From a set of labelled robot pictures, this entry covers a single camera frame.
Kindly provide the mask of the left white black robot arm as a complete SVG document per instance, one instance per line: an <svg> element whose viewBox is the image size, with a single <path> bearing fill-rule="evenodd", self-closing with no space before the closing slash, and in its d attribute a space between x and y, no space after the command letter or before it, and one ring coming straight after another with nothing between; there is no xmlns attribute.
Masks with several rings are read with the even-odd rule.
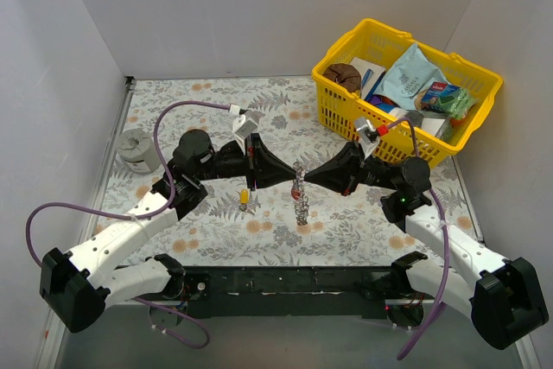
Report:
<svg viewBox="0 0 553 369"><path fill-rule="evenodd" d="M184 267L167 254L135 266L123 261L159 232L179 222L206 197L203 183L243 176L250 190L295 178L296 172L264 145L257 133L241 147L229 142L215 150L203 130L181 136L168 163L170 173L156 182L130 211L100 234L42 260L40 295L73 333L90 327L103 312L141 295L173 300L185 289Z"/></svg>

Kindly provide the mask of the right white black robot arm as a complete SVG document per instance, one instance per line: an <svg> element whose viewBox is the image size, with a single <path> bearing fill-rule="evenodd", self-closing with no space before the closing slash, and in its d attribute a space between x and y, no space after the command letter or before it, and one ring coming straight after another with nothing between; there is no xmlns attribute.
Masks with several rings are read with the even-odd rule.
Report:
<svg viewBox="0 0 553 369"><path fill-rule="evenodd" d="M429 177L421 157L383 162L351 142L304 179L342 195L359 184L389 188L391 194L381 200L386 219L444 260L443 267L422 258L396 262L392 290L405 298L421 291L444 301L467 316L490 346L503 350L549 320L537 272L524 258L510 260L448 224L426 195Z"/></svg>

